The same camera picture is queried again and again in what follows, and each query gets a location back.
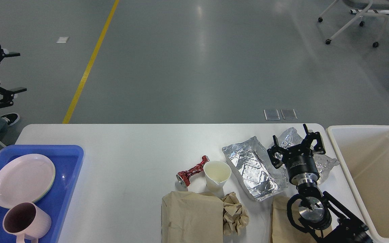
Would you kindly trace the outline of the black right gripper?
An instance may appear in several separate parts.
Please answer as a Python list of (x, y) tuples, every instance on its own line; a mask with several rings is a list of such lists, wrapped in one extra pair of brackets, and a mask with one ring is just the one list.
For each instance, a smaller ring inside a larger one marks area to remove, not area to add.
[[(292, 185), (299, 186), (303, 180), (316, 183), (319, 172), (315, 165), (314, 154), (326, 154), (321, 134), (318, 131), (309, 130), (303, 124), (306, 136), (302, 140), (302, 145), (294, 145), (290, 148), (279, 146), (276, 135), (273, 135), (273, 146), (267, 149), (271, 164), (275, 169), (279, 169), (284, 163), (289, 181)], [(282, 155), (282, 160), (276, 158), (276, 154)]]

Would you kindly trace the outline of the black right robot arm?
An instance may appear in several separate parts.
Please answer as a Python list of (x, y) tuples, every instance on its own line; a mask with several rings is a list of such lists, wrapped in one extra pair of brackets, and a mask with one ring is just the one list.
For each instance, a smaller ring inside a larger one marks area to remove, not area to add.
[(274, 168), (284, 165), (297, 189), (286, 206), (290, 224), (318, 243), (372, 243), (368, 226), (329, 192), (320, 191), (314, 155), (326, 151), (321, 134), (303, 127), (306, 135), (299, 144), (284, 148), (273, 135), (274, 144), (267, 150)]

